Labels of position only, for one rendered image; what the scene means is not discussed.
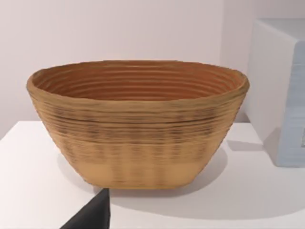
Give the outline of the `woven brown basket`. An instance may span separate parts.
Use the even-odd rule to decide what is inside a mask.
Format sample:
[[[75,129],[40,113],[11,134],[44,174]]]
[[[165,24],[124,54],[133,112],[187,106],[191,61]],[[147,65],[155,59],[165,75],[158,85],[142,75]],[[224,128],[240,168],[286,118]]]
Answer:
[[[199,62],[108,60],[45,68],[26,88],[70,166],[89,184],[171,189],[210,162],[244,101],[240,71]]]

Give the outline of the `pale blue-grey box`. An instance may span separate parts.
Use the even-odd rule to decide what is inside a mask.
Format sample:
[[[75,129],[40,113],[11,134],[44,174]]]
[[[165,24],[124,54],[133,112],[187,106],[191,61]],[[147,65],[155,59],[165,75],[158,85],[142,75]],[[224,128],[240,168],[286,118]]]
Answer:
[[[305,167],[305,18],[254,23],[245,113],[278,167]]]

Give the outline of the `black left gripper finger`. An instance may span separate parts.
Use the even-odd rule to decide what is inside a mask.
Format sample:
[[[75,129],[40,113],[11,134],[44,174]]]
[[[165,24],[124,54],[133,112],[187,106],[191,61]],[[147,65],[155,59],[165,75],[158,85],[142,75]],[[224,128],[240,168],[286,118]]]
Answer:
[[[61,229],[110,229],[111,208],[108,188],[101,190]]]

